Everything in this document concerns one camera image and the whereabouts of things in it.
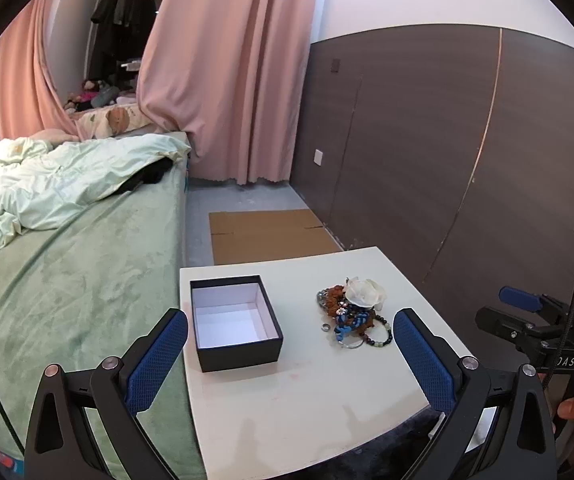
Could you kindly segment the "white shell flower ornament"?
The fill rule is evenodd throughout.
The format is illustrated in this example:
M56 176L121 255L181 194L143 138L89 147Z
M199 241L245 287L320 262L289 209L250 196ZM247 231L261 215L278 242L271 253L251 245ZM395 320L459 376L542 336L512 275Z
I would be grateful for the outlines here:
M379 311L387 299L387 292L369 278L348 278L343 286L345 299L361 309Z

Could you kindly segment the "black jewelry box white interior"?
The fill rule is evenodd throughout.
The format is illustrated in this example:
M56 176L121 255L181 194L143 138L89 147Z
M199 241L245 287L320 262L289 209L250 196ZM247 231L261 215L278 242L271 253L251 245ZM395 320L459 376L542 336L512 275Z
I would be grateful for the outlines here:
M284 335L259 275L192 280L189 286L202 372L278 361Z

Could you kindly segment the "thin silver bangle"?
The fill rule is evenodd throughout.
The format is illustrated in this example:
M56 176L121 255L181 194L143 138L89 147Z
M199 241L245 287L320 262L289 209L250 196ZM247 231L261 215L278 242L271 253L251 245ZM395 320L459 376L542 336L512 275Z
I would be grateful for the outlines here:
M338 344L344 349L357 349L364 344L364 339L362 337L345 337L342 340L338 340Z

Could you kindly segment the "bed with green sheet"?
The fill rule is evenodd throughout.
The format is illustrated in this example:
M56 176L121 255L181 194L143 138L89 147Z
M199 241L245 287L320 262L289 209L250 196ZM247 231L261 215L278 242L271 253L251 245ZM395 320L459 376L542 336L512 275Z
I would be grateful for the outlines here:
M25 473L24 441L49 364L119 356L179 303L185 162L163 159L58 229L0 250L0 474Z

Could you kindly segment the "white square table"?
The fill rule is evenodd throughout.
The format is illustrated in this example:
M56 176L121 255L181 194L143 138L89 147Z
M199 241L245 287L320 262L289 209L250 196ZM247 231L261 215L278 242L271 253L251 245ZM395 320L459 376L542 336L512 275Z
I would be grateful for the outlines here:
M191 310L191 282L258 275L284 334L276 362L202 372L193 342L186 382L203 466L210 479L265 479L357 448L424 410L427 400L395 344L344 349L315 296L346 278L372 278L391 320L412 308L459 356L470 350L424 296L376 247L313 257L184 268L180 303Z

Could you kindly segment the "flat brown cardboard sheet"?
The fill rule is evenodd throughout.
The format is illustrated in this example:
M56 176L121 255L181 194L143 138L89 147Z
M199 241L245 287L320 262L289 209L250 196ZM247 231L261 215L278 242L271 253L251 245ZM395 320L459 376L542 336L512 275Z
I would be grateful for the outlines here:
M210 212L209 222L217 266L342 252L310 209Z

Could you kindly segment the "pale green duvet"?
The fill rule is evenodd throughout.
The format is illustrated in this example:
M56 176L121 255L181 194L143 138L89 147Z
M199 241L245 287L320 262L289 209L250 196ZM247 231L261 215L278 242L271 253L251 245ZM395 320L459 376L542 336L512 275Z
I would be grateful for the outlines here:
M58 229L155 162L185 162L183 132L64 142L0 141L0 250L25 231Z

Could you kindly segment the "bear print pillow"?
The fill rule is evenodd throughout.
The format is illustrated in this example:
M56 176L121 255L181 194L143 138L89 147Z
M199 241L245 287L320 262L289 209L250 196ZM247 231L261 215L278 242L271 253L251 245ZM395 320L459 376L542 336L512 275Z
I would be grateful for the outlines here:
M74 118L78 134L84 140L109 139L130 134L152 133L157 126L136 103L93 108Z

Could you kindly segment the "plush toys pile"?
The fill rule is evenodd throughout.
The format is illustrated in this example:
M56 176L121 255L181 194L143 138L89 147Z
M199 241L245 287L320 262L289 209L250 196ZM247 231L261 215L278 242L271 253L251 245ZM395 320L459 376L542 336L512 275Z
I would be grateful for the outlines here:
M82 84L80 93L70 93L63 109L68 114L86 112L93 108L105 107L116 103L116 98L120 94L120 89L103 80L89 80Z

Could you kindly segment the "pink curtain left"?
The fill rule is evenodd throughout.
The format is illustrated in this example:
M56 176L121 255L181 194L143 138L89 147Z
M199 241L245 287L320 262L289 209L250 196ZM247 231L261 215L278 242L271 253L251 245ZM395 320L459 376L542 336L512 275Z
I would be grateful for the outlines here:
M58 129L76 138L62 108L45 51L46 18L52 0L31 0L0 36L0 138Z

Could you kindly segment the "pink curtain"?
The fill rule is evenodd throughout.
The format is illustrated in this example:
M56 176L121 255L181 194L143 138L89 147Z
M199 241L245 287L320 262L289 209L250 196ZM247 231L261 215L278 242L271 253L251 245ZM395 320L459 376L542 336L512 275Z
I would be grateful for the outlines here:
M58 129L76 138L62 108L45 51L46 18L52 0L31 0L0 36L0 138Z
M200 179L289 179L315 0L162 0L137 101Z

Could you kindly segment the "pink curtain right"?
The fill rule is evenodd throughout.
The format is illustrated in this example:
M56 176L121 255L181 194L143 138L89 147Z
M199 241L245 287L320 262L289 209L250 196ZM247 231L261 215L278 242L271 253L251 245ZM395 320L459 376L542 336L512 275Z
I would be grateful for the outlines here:
M315 0L162 0L137 101L200 179L289 179Z

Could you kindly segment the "white wall socket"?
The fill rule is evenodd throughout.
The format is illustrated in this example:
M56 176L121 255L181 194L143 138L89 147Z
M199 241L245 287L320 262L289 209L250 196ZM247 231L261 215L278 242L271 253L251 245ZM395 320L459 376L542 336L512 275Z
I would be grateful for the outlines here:
M322 162L323 162L323 152L320 150L315 150L314 151L314 156L313 156L313 162L317 165L317 166L321 166Z

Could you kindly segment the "dark wall switch plate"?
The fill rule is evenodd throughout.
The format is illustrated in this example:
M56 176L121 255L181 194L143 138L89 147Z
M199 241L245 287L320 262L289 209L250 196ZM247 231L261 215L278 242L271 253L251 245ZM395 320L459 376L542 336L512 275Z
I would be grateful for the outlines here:
M333 61L331 61L330 71L332 73L338 73L339 68L340 68L340 60L339 58L334 58Z

